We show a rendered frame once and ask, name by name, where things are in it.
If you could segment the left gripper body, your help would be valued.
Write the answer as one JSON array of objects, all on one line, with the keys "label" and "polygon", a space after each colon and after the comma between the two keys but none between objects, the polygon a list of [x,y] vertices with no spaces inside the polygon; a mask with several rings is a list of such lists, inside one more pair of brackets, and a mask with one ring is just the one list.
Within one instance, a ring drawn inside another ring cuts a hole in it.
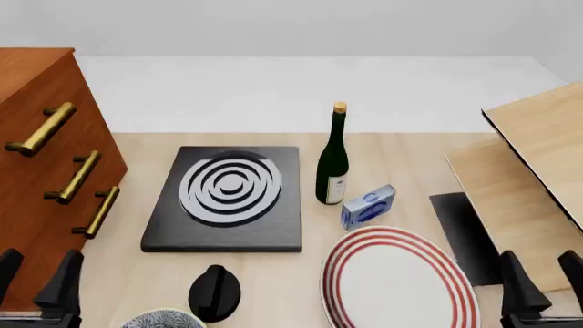
[{"label": "left gripper body", "polygon": [[0,311],[0,328],[79,328],[81,311]]}]

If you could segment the blue and white food box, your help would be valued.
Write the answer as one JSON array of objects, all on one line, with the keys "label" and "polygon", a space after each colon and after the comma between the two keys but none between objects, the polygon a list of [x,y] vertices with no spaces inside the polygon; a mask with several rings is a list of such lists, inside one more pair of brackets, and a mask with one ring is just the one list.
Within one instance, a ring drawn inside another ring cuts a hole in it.
[{"label": "blue and white food box", "polygon": [[365,195],[346,201],[342,206],[341,224],[346,230],[356,229],[369,220],[388,212],[393,205],[396,190],[384,185]]}]

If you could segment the patterned blue-white bowl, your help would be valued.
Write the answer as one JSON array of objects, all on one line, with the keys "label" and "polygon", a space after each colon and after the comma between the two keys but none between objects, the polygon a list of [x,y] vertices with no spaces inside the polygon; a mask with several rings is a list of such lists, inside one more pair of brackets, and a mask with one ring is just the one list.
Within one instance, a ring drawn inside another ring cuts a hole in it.
[{"label": "patterned blue-white bowl", "polygon": [[120,328],[208,328],[191,313],[174,309],[147,311],[129,319]]}]

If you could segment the dark green wine bottle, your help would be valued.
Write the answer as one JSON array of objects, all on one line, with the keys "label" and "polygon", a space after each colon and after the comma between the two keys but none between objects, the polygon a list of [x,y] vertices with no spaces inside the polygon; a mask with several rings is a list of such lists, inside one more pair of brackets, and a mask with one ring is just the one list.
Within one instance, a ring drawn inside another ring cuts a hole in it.
[{"label": "dark green wine bottle", "polygon": [[330,136],[318,160],[315,196],[322,204],[340,203],[346,190],[349,161],[343,133],[347,108],[346,103],[334,103]]}]

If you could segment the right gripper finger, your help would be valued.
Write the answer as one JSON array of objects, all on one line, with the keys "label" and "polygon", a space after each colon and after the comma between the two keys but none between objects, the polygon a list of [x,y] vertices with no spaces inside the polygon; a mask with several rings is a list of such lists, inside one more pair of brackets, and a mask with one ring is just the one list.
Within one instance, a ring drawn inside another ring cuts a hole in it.
[{"label": "right gripper finger", "polygon": [[528,277],[518,257],[504,251],[499,259],[503,281],[502,316],[540,317],[552,302]]},{"label": "right gripper finger", "polygon": [[566,251],[558,257],[558,262],[578,301],[583,302],[583,258],[574,251]]}]

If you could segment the flat black stove plate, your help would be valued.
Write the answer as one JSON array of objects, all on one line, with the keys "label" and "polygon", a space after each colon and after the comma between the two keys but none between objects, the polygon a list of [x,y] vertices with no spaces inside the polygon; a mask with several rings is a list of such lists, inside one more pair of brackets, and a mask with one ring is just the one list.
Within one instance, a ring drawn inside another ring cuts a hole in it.
[{"label": "flat black stove plate", "polygon": [[144,252],[299,252],[296,147],[180,147]]}]

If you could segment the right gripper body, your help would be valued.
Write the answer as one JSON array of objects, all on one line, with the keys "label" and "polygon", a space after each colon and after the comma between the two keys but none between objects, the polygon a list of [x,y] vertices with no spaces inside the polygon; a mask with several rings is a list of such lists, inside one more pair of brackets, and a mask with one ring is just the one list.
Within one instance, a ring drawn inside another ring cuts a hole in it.
[{"label": "right gripper body", "polygon": [[501,313],[503,328],[583,328],[583,316],[534,316],[522,318],[516,313]]}]

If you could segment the white plate with red rings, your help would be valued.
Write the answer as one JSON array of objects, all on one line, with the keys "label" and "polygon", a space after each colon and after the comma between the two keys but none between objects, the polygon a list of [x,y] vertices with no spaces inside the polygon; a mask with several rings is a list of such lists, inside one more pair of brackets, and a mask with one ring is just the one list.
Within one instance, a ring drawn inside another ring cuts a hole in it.
[{"label": "white plate with red rings", "polygon": [[480,328],[465,273],[425,237],[368,226],[341,237],[321,271],[332,328]]}]

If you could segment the pale wooden shelf rack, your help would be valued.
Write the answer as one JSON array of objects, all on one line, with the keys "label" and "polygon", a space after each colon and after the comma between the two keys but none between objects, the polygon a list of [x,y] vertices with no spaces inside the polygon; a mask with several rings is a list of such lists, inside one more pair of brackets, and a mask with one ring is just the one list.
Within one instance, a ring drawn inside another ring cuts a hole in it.
[{"label": "pale wooden shelf rack", "polygon": [[497,251],[513,251],[542,292],[569,289],[558,264],[583,256],[583,81],[482,117],[492,138],[445,154]]}]

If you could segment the wooden cabinet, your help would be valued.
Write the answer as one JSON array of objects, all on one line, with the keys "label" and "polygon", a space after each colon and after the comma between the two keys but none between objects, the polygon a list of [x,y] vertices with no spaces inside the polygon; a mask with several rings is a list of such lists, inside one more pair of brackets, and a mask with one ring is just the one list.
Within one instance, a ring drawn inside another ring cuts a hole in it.
[{"label": "wooden cabinet", "polygon": [[[47,120],[44,108],[73,103],[77,112],[33,157],[7,151]],[[80,164],[73,157],[97,150],[102,157],[68,205],[45,200],[60,191]],[[101,199],[128,168],[74,57],[72,48],[0,48],[0,254],[24,256],[0,311],[33,311],[67,251],[87,239],[71,229],[87,226]]]}]

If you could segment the round black stove knob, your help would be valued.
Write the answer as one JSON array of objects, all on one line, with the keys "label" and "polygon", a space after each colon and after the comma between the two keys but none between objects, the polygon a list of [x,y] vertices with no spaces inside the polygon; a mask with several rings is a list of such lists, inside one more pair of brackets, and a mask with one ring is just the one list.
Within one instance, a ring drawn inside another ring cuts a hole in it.
[{"label": "round black stove knob", "polygon": [[240,282],[225,267],[212,264],[189,289],[189,308],[204,323],[221,322],[240,304]]}]

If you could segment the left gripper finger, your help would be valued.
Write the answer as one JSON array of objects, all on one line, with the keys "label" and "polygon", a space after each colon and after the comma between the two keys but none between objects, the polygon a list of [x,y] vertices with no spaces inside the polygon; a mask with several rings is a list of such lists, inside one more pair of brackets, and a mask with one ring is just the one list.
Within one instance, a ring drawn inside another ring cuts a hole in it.
[{"label": "left gripper finger", "polygon": [[11,281],[15,278],[24,256],[19,251],[10,248],[0,256],[0,302],[5,298]]},{"label": "left gripper finger", "polygon": [[84,256],[70,250],[59,264],[56,273],[46,284],[33,303],[41,310],[42,317],[62,317],[81,314],[79,284]]}]

